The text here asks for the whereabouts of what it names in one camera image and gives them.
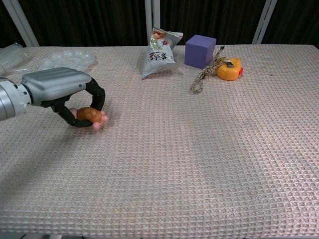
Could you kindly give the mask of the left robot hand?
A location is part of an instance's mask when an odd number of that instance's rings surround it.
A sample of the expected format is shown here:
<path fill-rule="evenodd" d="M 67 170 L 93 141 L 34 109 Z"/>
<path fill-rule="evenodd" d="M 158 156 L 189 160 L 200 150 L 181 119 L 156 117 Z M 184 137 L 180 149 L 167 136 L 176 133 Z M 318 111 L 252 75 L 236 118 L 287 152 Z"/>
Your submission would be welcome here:
<path fill-rule="evenodd" d="M 31 97 L 31 104 L 39 107 L 51 107 L 69 125 L 99 129 L 108 117 L 102 111 L 105 91 L 90 75 L 70 68 L 52 68 L 24 74 L 21 84 L 26 87 Z M 69 109 L 65 102 L 82 90 L 92 95 L 89 107 Z"/>

